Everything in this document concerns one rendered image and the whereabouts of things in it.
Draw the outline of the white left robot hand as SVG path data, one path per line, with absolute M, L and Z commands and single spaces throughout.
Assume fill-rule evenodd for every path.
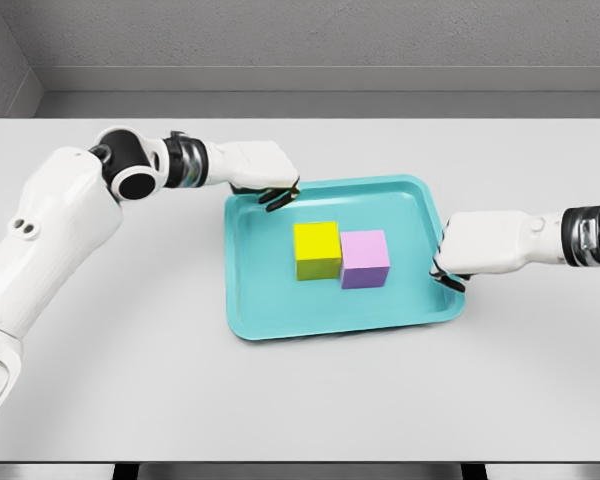
M 300 174 L 273 141 L 229 142 L 219 147 L 225 179 L 234 195 L 256 195 L 259 205 L 273 212 L 299 195 Z

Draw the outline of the pink cube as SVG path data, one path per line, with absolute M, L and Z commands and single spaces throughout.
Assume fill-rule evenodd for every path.
M 383 287 L 390 270 L 390 258 L 383 230 L 340 233 L 342 289 Z

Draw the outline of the teal plastic tray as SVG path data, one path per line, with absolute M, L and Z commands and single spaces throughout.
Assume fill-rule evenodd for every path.
M 409 175 L 307 182 L 272 213 L 254 195 L 225 204 L 226 312 L 246 340 L 437 323 L 459 316 L 463 293 L 430 274 L 442 225 L 427 185 Z M 293 227 L 335 221 L 382 230 L 391 262 L 384 286 L 343 289 L 337 279 L 296 278 Z

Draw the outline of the yellow cube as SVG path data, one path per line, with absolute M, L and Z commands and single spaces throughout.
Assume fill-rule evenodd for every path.
M 293 225 L 296 279 L 336 279 L 342 264 L 338 224 L 335 221 Z

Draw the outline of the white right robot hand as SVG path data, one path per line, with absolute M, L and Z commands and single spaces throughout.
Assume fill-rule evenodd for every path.
M 528 263 L 526 237 L 532 216 L 521 211 L 472 211 L 452 215 L 443 227 L 430 276 L 463 293 L 477 274 L 515 272 Z

